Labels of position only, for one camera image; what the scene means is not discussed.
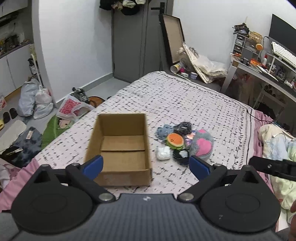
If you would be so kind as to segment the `person's right hand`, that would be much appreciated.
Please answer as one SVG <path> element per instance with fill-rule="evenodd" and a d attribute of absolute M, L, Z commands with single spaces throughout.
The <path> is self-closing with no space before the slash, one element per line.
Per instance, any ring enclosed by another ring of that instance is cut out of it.
<path fill-rule="evenodd" d="M 296 212 L 296 200 L 293 202 L 291 208 L 290 208 L 291 213 L 295 213 Z"/>

